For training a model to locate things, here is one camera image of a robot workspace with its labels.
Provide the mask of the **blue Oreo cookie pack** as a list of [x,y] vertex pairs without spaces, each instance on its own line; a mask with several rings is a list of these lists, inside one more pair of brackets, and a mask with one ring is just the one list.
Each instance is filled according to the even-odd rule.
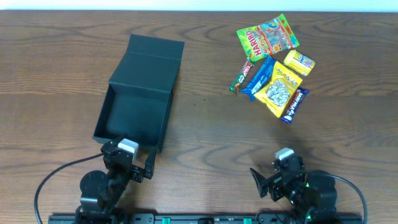
[[254,94],[257,93],[271,77],[275,63],[276,60],[268,56],[252,80],[241,90],[251,101],[254,101]]

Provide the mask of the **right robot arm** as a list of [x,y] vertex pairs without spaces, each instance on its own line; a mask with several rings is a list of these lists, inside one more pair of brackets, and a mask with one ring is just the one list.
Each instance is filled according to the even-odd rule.
[[336,214],[335,181],[324,171],[305,171],[303,159],[292,154],[273,162],[276,174],[265,178],[250,169],[260,197],[270,195],[273,201],[286,198],[294,209],[284,223],[332,222]]

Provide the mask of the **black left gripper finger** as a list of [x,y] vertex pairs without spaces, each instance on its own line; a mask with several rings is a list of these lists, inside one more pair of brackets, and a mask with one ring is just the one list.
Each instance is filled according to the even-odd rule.
[[157,154],[157,151],[155,149],[152,150],[145,161],[144,177],[147,179],[151,179],[154,175],[156,154]]
[[116,138],[114,138],[113,140],[110,141],[110,143],[112,145],[118,145],[123,139],[125,139],[127,137],[127,134],[124,133]]

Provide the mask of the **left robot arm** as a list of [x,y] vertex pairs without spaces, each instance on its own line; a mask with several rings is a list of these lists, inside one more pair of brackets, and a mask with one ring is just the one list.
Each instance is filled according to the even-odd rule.
[[116,205],[130,181],[141,183],[153,177],[157,154],[153,149],[141,168],[133,164],[138,149],[138,143],[125,134],[103,144],[101,153],[108,171],[94,170],[81,179],[81,205],[75,211],[74,223],[129,223],[129,215]]

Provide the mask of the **yellow Hacks candy bag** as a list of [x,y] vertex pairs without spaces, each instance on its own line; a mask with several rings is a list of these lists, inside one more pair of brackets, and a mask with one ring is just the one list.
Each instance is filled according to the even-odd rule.
[[269,83],[254,94],[255,99],[266,104],[270,111],[280,118],[302,79],[285,65],[276,61]]

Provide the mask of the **dark green gift box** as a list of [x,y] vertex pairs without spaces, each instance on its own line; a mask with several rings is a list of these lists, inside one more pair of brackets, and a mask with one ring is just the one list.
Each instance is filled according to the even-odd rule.
[[108,81],[93,133],[96,142],[104,144],[124,135],[143,151],[162,151],[183,48],[178,40],[130,36],[126,53]]

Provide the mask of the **green Haribo gummy bag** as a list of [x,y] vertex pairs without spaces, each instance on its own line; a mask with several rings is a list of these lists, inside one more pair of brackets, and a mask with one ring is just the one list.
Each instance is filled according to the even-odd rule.
[[244,52],[251,62],[300,45],[284,14],[236,31]]

